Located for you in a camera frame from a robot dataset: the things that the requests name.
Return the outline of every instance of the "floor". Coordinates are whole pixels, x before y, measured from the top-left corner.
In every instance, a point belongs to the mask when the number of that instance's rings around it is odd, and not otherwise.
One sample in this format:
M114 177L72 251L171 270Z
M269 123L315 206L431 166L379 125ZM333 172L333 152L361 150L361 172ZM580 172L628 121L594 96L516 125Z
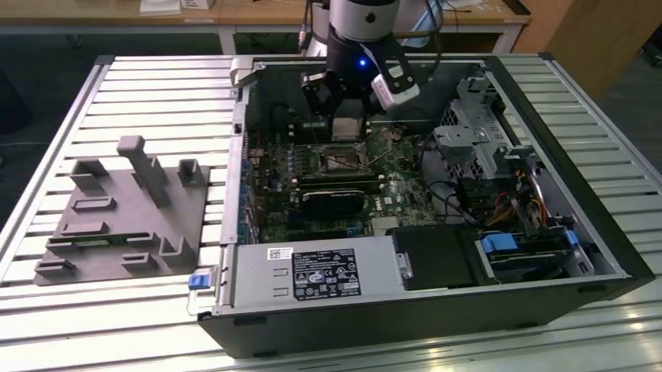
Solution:
M293 53L296 38L239 36L236 45L239 53ZM217 52L219 40L213 35L84 36L80 49L70 48L64 36L0 36L0 68L33 114L29 126L10 135L0 135L0 157L4 159L0 164L0 227L12 213L96 57L101 54L200 55ZM636 58L599 106L662 170L659 97L662 68L650 67Z

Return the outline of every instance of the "sheet metal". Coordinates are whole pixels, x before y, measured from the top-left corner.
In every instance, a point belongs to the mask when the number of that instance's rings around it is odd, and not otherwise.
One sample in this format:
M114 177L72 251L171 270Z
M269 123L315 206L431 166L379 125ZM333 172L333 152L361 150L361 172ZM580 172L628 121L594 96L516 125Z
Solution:
M531 55L502 61L652 271L662 274L659 175L554 64ZM228 66L229 57L118 57L85 85L76 120L64 123L70 135L61 138L66 143L38 184L32 212L28 208L20 216L28 223L12 237L16 249L2 258L0 370L440 372L659 366L659 280L534 329L263 360L229 358L197 327L196 306L209 305L213 296L201 293L192 301L187 276L32 285L34 264L73 188L66 177L73 162L101 157L108 169L126 169L112 144L122 134L145 136L145 151L159 155L165 167L191 157L212 167L200 266L217 263L232 117ZM523 136L511 116L510 122Z

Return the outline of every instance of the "wooden table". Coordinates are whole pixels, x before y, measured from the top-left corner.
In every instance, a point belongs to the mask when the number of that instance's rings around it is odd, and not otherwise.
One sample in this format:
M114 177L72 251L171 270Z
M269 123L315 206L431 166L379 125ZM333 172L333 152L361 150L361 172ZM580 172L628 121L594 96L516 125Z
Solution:
M183 9L180 15L141 17L140 0L1 0L0 35L216 33L223 53L236 54L235 33L296 33L304 4L304 0L216 0L211 10ZM492 51L507 53L531 17L515 15L503 0L465 9L471 12L444 12L441 33L498 34Z
M0 0L0 35L219 33L221 1L209 10L140 16L140 0Z
M404 1L415 2L424 7L423 0ZM236 54L235 33L297 33L301 27L304 4L305 0L259 0L257 2L223 0L219 18L223 52ZM496 33L499 38L492 53L508 53L518 40L522 26L531 21L531 17L516 15L503 0L487 0L483 5L469 6L461 10L471 10L471 12L443 13L441 33ZM403 29L401 26L401 22L396 22L393 31L411 31L411 28Z

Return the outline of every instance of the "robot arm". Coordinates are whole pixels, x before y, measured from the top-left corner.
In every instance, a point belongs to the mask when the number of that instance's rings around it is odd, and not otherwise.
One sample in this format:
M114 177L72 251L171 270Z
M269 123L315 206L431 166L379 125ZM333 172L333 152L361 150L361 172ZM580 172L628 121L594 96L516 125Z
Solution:
M332 117L344 99L360 99L369 116L417 96L411 67L392 34L397 6L399 0L328 2L325 71L303 77L305 99L317 115ZM328 90L324 100L319 99L321 86Z

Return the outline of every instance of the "power supply label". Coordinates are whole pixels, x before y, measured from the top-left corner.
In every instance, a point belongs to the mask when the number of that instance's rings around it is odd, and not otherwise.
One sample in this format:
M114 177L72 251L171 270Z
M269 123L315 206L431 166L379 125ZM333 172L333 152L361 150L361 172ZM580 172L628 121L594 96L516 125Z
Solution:
M360 295L353 250L292 253L292 280L297 301Z

